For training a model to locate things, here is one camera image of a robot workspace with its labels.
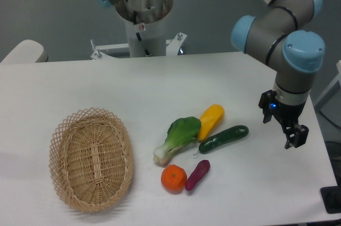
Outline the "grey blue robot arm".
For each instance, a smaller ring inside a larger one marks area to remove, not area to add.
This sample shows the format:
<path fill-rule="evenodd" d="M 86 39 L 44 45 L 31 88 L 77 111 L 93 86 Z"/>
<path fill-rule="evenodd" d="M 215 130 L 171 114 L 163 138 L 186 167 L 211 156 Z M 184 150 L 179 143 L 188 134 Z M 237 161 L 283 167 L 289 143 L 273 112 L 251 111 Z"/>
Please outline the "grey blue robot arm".
<path fill-rule="evenodd" d="M 173 0 L 96 0 L 102 7 L 114 6 L 125 21 L 131 57 L 177 55 L 183 34 L 166 41 L 162 21 Z M 323 0 L 263 0 L 269 12 L 255 18 L 240 18 L 231 32 L 231 43 L 239 51 L 275 70 L 271 90 L 259 101 L 265 123 L 275 118 L 286 135 L 286 148 L 300 147 L 308 128 L 298 122 L 316 73 L 320 70 L 323 39 L 302 26 L 321 10 Z"/>

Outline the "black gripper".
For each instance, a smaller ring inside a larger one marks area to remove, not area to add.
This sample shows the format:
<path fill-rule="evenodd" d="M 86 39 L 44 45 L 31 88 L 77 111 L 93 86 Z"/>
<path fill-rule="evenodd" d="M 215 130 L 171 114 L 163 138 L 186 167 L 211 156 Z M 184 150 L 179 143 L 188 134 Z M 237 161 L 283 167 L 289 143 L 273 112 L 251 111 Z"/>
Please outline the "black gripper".
<path fill-rule="evenodd" d="M 298 123 L 305 103 L 288 105 L 274 100 L 277 92 L 268 90 L 262 93 L 258 106 L 263 112 L 263 123 L 268 123 L 272 116 L 279 122 L 286 136 L 285 149 L 298 148 L 306 143 L 309 128 Z"/>

